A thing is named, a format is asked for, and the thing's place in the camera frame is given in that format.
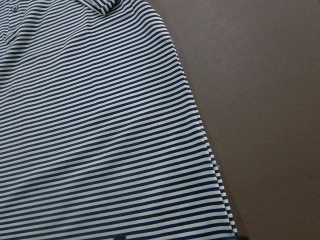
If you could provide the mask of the blue white striped polo shirt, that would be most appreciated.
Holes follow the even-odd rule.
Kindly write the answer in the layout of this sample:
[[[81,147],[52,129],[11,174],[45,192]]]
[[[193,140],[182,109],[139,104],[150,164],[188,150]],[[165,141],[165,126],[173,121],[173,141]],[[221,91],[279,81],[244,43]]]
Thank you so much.
[[[1,1],[0,237],[236,239],[175,46],[147,1]]]

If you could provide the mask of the brown paper table cover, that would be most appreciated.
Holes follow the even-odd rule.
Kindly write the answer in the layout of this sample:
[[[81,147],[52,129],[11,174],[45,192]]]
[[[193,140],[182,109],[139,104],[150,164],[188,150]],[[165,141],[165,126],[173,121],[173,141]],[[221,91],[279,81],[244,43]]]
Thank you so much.
[[[150,5],[177,49],[239,234],[319,239],[319,1]]]

